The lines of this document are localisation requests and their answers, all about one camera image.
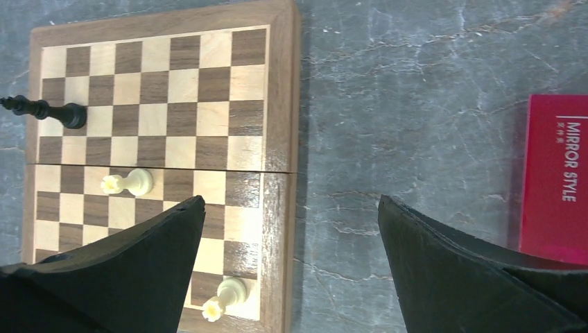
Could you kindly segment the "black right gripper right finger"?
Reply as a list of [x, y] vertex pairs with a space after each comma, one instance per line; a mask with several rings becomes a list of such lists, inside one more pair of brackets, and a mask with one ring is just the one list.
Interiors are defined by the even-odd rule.
[[409, 332], [586, 332], [587, 267], [510, 250], [384, 195], [378, 224]]

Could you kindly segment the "red clip file folder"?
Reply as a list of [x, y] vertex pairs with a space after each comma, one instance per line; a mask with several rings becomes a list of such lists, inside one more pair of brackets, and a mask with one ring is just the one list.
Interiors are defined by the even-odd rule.
[[528, 101], [519, 249], [587, 264], [587, 95]]

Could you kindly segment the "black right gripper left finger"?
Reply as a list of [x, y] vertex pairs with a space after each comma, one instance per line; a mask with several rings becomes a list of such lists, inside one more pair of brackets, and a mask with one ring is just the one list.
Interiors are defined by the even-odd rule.
[[188, 198], [104, 239], [1, 267], [2, 332], [176, 332], [205, 220]]

